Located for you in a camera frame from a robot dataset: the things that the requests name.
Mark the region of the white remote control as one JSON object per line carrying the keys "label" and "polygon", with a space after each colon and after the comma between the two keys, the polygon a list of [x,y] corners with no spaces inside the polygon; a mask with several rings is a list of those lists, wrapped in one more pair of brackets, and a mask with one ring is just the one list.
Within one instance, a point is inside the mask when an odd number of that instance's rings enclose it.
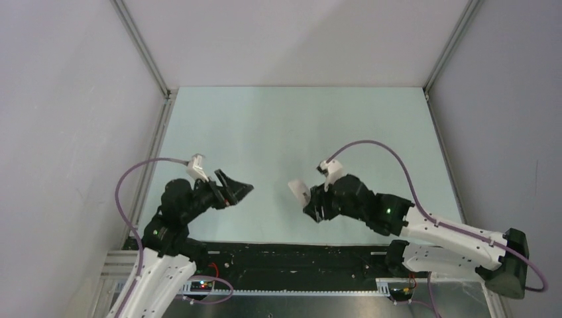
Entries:
{"label": "white remote control", "polygon": [[307,187],[307,185],[300,179],[294,179],[288,182],[288,187],[290,188],[294,197],[297,199],[300,206],[304,208],[303,190],[305,190],[305,187]]}

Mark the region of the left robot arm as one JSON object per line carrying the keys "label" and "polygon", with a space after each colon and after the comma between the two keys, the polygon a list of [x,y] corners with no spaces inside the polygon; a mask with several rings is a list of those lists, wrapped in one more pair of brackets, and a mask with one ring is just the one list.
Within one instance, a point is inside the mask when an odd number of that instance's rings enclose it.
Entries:
{"label": "left robot arm", "polygon": [[218,180],[168,182],[156,213],[137,241],[133,270],[108,317],[162,317],[192,276],[209,267],[206,245],[189,238],[188,225],[208,209],[240,203],[253,185],[235,181],[222,170]]}

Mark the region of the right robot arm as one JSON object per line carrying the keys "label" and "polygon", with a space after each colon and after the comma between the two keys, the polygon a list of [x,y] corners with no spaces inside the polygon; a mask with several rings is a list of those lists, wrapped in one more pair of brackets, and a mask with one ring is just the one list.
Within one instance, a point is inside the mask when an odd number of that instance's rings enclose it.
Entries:
{"label": "right robot arm", "polygon": [[374,232],[397,238],[390,243],[385,268],[393,276],[433,272],[480,279],[489,290],[510,299],[526,293],[529,256],[524,232],[486,231],[441,218],[430,221],[413,202],[375,193],[347,174],[330,185],[308,187],[294,180],[289,188],[303,212],[315,222],[346,216]]}

